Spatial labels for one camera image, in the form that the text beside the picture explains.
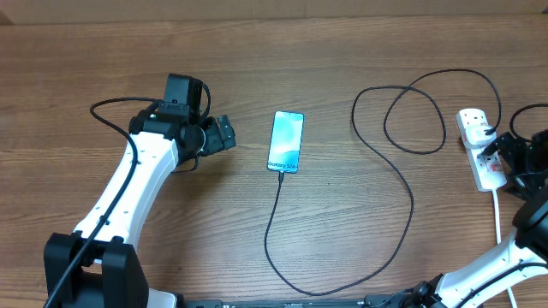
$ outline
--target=wooden surface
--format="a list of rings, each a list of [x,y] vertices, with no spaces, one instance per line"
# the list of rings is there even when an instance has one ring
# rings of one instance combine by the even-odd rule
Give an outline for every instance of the wooden surface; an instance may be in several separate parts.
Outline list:
[[[441,68],[474,68],[500,90],[503,121],[548,100],[548,19],[542,15],[303,21],[157,22],[95,26],[0,27],[0,306],[41,307],[42,250],[53,232],[70,233],[97,201],[125,142],[88,107],[122,96],[161,98],[167,74],[211,88],[213,115],[228,114],[238,146],[172,175],[140,240],[151,287],[187,299],[302,299],[266,262],[262,240],[277,188],[265,169],[276,110],[306,115],[299,174],[283,184],[270,251],[295,285],[324,291],[374,271],[393,252],[409,212],[402,183],[355,137],[350,107],[363,88],[406,85]],[[370,281],[330,298],[392,293],[461,268],[493,246],[491,195],[475,191],[455,114],[477,107],[496,119],[489,86],[471,74],[417,85],[437,99],[447,144],[429,156],[385,139],[394,91],[363,96],[357,122],[413,189],[414,218],[394,262]],[[126,127],[144,105],[100,113]],[[517,129],[545,128],[546,110]],[[409,94],[389,130],[400,144],[435,148],[433,107]],[[500,196],[503,231],[521,201]],[[548,278],[515,288],[520,308],[548,305]],[[505,294],[487,307],[509,307]]]
[[[540,14],[546,0],[2,0],[16,25],[358,16]]]

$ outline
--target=power socket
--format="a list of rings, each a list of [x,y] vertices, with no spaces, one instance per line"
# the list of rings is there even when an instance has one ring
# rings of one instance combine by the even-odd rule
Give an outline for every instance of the power socket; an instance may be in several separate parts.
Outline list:
[[[485,112],[472,108],[459,111],[456,114],[456,122],[461,131],[463,142],[466,140],[467,127],[478,125],[489,127]],[[492,136],[493,138],[497,137],[496,133],[493,133]],[[472,174],[476,181],[476,187],[480,192],[489,192],[506,184],[503,164],[498,157],[498,153],[495,152],[489,157],[480,156],[486,146],[484,145],[475,149],[466,148],[468,161],[470,162]]]

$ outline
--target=power strip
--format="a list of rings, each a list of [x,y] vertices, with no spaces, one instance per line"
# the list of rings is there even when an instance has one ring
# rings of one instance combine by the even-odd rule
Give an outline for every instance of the power strip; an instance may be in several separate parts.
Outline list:
[[[463,142],[466,142],[468,139],[466,135],[467,127],[478,125],[489,127],[485,112],[472,108],[459,111],[456,114],[456,122],[461,131]],[[470,162],[470,167],[476,181],[476,187],[480,192],[489,192],[506,184],[503,164],[498,157],[498,153],[495,152],[495,154],[489,157],[480,156],[486,146],[484,145],[476,149],[466,148],[468,161]]]

